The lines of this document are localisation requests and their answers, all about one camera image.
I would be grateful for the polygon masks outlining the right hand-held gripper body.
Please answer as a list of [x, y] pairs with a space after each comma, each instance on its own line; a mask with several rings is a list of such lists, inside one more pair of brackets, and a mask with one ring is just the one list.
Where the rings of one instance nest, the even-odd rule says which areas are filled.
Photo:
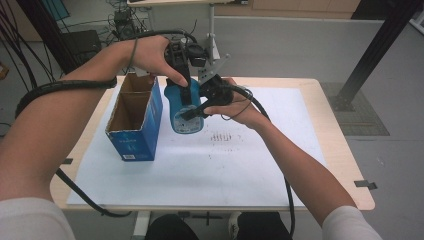
[[233, 93], [228, 89], [229, 84], [218, 74], [218, 71], [231, 58], [226, 54], [223, 58], [207, 62], [198, 70], [199, 94], [206, 101], [202, 107], [224, 106], [233, 100]]

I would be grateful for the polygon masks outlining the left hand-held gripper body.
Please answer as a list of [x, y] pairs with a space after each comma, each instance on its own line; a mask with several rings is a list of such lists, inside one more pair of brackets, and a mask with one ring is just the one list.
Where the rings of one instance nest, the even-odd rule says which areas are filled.
[[207, 53], [197, 43], [171, 42], [165, 50], [166, 62], [177, 72], [189, 74], [189, 67], [204, 67]]

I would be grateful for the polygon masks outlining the blue bottle with white cap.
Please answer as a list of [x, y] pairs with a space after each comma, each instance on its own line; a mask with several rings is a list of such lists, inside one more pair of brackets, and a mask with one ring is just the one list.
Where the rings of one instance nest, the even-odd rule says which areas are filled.
[[[170, 123], [172, 129], [178, 134], [194, 134], [202, 130], [204, 126], [203, 118], [196, 117], [186, 121], [181, 114], [190, 105], [183, 105], [180, 97], [181, 86], [175, 85], [170, 79], [167, 80], [167, 86], [164, 95], [169, 101]], [[191, 79], [191, 100], [194, 106], [200, 106], [199, 84], [196, 80]]]

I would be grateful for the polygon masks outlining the blue cardboard box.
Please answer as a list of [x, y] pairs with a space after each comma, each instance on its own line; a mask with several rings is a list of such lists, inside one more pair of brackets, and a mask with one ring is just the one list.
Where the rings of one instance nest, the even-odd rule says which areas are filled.
[[153, 161], [163, 102], [157, 80], [125, 76], [106, 125], [106, 135], [123, 161]]

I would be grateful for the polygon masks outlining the person's right hand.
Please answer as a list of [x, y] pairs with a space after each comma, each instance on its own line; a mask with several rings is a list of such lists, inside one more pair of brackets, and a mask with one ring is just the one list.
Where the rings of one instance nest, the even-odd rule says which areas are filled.
[[207, 107], [204, 113], [209, 116], [221, 115], [224, 120], [234, 120], [253, 130], [270, 124], [270, 121], [253, 106], [251, 100], [237, 92], [233, 93], [230, 104]]

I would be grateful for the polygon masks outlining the person's left hand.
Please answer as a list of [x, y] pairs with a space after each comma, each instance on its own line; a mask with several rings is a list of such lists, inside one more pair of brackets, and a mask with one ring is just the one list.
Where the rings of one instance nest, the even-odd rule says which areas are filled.
[[165, 50], [170, 43], [167, 38], [156, 35], [130, 40], [129, 43], [128, 67], [139, 68], [153, 75], [166, 76], [178, 86], [187, 86], [181, 73], [173, 69], [165, 60]]

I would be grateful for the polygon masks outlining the white desk with leg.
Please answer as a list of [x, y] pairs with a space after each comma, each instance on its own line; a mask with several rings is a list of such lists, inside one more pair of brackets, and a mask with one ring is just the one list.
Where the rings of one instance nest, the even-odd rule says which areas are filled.
[[129, 7], [144, 9], [148, 29], [181, 30], [207, 49], [211, 62], [220, 58], [215, 38], [215, 6], [232, 0], [127, 0]]

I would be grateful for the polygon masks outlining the white table mat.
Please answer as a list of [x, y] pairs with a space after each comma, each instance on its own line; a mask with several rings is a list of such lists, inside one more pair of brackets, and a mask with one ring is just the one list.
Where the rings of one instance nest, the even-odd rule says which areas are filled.
[[274, 208], [301, 206], [258, 134], [221, 116], [195, 134], [175, 133], [162, 113], [153, 161], [123, 161], [108, 139], [104, 113], [83, 157], [76, 184], [112, 208]]

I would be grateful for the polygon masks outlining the black electronic device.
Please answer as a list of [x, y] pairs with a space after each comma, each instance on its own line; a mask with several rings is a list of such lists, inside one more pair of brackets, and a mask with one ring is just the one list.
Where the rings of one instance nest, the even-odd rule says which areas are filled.
[[136, 28], [130, 9], [115, 11], [113, 21], [115, 32], [120, 40], [128, 39], [135, 35]]

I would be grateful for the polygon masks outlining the black box on floor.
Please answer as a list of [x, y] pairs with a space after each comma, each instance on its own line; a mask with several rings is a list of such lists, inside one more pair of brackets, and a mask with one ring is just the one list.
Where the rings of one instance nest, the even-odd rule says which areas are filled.
[[102, 49], [101, 41], [95, 30], [63, 33], [62, 39], [80, 65], [90, 60]]

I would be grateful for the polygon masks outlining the person's left leg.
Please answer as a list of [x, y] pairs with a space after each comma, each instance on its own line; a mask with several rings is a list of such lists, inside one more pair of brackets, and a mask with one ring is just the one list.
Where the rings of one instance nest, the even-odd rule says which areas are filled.
[[195, 232], [175, 214], [158, 217], [149, 226], [145, 240], [199, 240]]

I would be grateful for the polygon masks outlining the person's leg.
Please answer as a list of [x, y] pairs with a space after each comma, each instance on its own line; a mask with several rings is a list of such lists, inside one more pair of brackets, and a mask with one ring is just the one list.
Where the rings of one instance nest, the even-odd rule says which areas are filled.
[[149, 226], [145, 240], [199, 240], [195, 232], [175, 214], [158, 217]]
[[240, 212], [237, 240], [292, 240], [278, 212]]

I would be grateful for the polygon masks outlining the person's white shoe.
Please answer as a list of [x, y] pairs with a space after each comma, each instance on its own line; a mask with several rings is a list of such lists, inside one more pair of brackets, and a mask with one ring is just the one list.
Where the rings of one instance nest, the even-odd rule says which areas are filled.
[[231, 240], [237, 240], [239, 232], [238, 218], [241, 215], [240, 212], [234, 212], [230, 215], [228, 220], [228, 231]]

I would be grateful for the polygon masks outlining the white table leg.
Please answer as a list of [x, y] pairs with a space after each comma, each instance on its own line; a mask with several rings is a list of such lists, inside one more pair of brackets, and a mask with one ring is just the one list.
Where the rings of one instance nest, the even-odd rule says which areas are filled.
[[131, 240], [145, 240], [150, 223], [150, 211], [138, 211]]

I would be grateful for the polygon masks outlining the person's right leg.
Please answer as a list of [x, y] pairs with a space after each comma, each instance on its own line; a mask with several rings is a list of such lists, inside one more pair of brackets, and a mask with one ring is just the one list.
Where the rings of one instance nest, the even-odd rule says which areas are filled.
[[240, 212], [237, 240], [292, 240], [278, 212]]

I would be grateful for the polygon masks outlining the teal board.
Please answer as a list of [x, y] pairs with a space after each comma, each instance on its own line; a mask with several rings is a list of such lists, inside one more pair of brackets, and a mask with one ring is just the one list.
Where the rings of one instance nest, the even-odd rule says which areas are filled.
[[42, 0], [42, 3], [54, 20], [58, 21], [69, 17], [69, 12], [62, 0]]

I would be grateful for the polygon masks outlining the black metal post with base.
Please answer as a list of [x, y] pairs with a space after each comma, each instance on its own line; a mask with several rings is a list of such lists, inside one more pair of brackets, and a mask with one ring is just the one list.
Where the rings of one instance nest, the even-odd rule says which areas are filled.
[[400, 0], [388, 14], [380, 29], [355, 66], [340, 91], [330, 97], [335, 111], [353, 111], [352, 102], [368, 77], [385, 56], [397, 37], [409, 23], [424, 0]]

